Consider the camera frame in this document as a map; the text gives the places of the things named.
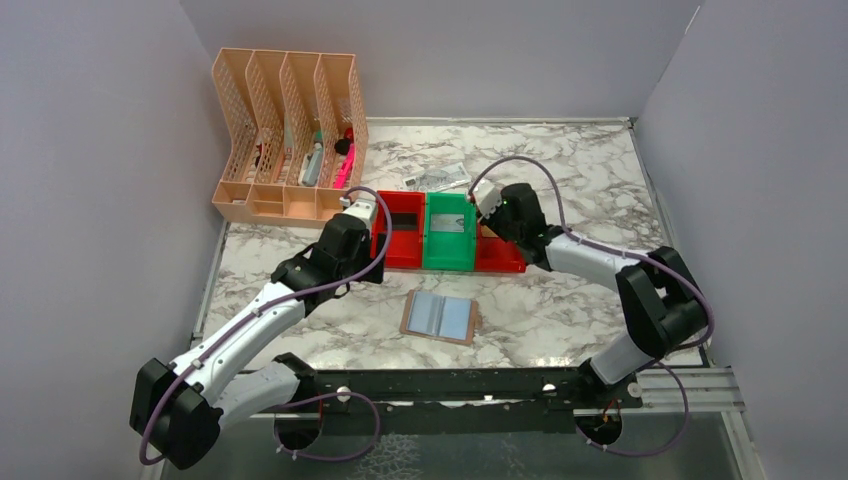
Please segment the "white marble surface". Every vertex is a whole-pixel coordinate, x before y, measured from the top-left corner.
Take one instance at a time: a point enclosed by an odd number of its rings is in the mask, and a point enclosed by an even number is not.
[[[566,219],[577,231],[630,248],[662,242],[629,131],[623,125],[375,126],[363,184],[396,190],[403,176],[461,160],[476,175],[509,154],[542,161],[557,179]],[[527,181],[556,221],[551,186],[535,167],[501,166],[501,186]],[[259,291],[277,264],[317,240],[320,230],[233,224],[204,335]],[[483,328],[471,346],[399,332],[406,294],[423,289],[480,302]],[[357,284],[275,338],[248,368],[293,352],[315,368],[576,366],[624,330],[617,294],[585,280],[528,267],[525,274],[391,271],[383,285]],[[684,352],[672,364],[700,364]]]

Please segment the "gray wall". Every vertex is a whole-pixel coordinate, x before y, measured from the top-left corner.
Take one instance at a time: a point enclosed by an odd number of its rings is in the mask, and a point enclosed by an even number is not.
[[[702,0],[181,0],[200,41],[359,55],[369,116],[635,116]]]
[[[134,478],[221,226],[211,62],[174,0],[0,10],[0,478]]]
[[[769,478],[845,478],[848,3],[709,0],[637,123]]]

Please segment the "pink object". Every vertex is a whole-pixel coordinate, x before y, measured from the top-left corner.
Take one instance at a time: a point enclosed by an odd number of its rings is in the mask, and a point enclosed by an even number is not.
[[[336,181],[333,183],[333,188],[344,187],[344,182],[347,181],[347,178],[350,176],[350,172],[353,171],[354,157],[356,157],[356,147],[351,143],[350,151],[347,152],[347,157],[345,158],[345,161],[342,164],[342,168],[339,169],[339,174],[338,176],[336,176]]]

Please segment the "wooden organizer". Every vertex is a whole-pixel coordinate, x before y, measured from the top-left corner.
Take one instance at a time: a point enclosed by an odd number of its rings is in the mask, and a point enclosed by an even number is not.
[[[339,197],[359,185],[368,147],[356,56],[224,48],[212,77],[232,142],[212,197],[224,218],[320,228],[341,212]],[[344,188],[334,189],[344,161],[334,145],[347,128],[354,136],[353,171]],[[319,131],[324,160],[318,184],[299,186],[303,157]]]

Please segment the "green object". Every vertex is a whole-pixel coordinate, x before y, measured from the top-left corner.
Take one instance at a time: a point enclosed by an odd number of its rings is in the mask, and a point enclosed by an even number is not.
[[[422,267],[474,270],[477,216],[461,193],[428,193]]]

